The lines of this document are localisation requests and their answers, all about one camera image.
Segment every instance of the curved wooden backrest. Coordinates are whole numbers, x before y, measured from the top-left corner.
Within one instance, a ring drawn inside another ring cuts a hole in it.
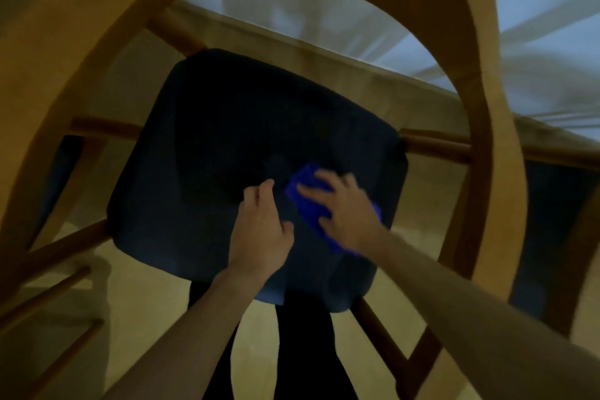
[[[87,89],[174,0],[37,0],[0,40],[0,266],[31,244],[36,203]],[[494,0],[367,0],[408,28],[451,79],[469,117],[468,218],[457,243],[479,251],[473,280],[507,298],[526,218],[523,158],[499,76]],[[423,395],[454,398],[464,379],[438,358]]]

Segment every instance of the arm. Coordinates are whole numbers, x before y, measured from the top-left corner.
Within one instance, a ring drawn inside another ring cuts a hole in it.
[[[334,191],[298,190],[331,211],[323,229],[394,280],[484,400],[600,398],[600,361],[391,234],[354,176],[316,176]]]
[[[104,398],[202,398],[233,330],[267,279],[283,265],[293,242],[293,225],[279,221],[273,181],[247,188],[227,269]]]

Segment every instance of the blue upholstery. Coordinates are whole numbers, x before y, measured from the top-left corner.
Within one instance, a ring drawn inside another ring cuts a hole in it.
[[[521,261],[510,303],[541,319],[562,264],[563,244],[598,184],[587,169],[526,162],[529,211]]]
[[[110,199],[116,246],[193,281],[226,267],[244,187],[275,179],[281,219],[295,224],[286,265],[258,298],[282,304],[285,290],[347,310],[369,290],[375,266],[332,253],[285,197],[308,161],[352,171],[391,226],[408,163],[396,130],[307,79],[218,49],[172,70]]]
[[[34,237],[40,234],[46,220],[48,220],[49,215],[56,205],[56,201],[58,201],[65,185],[67,185],[69,177],[71,177],[71,172],[75,164],[77,164],[82,150],[83,138],[79,136],[65,136],[58,146],[46,179],[46,187],[44,188],[44,196],[38,214]]]

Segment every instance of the blue cleaning cloth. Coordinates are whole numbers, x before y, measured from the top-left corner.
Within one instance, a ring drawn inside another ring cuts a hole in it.
[[[304,221],[308,223],[308,226],[310,226],[320,238],[323,238],[327,241],[332,252],[341,251],[356,255],[356,253],[341,247],[341,245],[334,241],[334,239],[325,234],[325,231],[323,228],[321,228],[321,225],[319,225],[319,218],[331,218],[331,212],[325,206],[321,206],[320,204],[305,198],[298,192],[297,186],[299,183],[311,188],[320,188],[326,191],[333,191],[329,184],[314,176],[314,173],[318,169],[321,169],[318,163],[310,162],[296,172],[296,174],[291,177],[289,184],[286,186],[286,196],[296,205],[298,214],[300,214]],[[381,209],[379,209],[379,206],[374,202],[371,204],[373,209],[375,209],[377,216],[379,217],[379,221],[381,221]]]

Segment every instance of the wooden floor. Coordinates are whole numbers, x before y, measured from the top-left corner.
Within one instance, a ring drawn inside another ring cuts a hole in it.
[[[0,23],[14,16],[30,0],[0,0]],[[399,129],[437,129],[468,133],[461,103],[405,79],[375,72],[369,67],[326,57],[282,42],[256,28],[210,17],[186,14],[211,47],[228,49],[286,68],[326,85],[362,105]],[[176,52],[148,32],[142,32],[121,54],[107,77],[93,91],[89,113],[143,124],[173,65]],[[527,139],[572,144],[576,139],[545,127],[520,122]],[[92,179],[92,186],[70,216],[63,234],[104,216],[110,193],[133,144],[112,142]],[[407,177],[393,230],[419,250],[436,257],[465,173],[464,167],[440,160],[410,157]],[[75,338],[80,318],[102,317],[110,325],[69,372],[52,386],[45,398],[97,399],[180,316],[187,303],[189,282],[140,264],[107,243],[85,257],[94,276],[23,328],[0,340],[0,385],[25,388],[44,364]],[[71,273],[83,260],[61,266],[28,285],[22,297]],[[600,354],[599,309],[594,291],[600,291],[600,263],[586,288],[589,293],[576,324],[576,338]],[[424,322],[386,275],[378,272],[367,302],[407,355],[424,329]],[[394,381],[349,312],[333,316],[338,354],[359,398],[394,399]],[[232,356],[232,380],[239,399],[273,397],[277,379],[278,332],[275,310],[255,301],[244,315]],[[476,394],[467,389],[462,397]]]

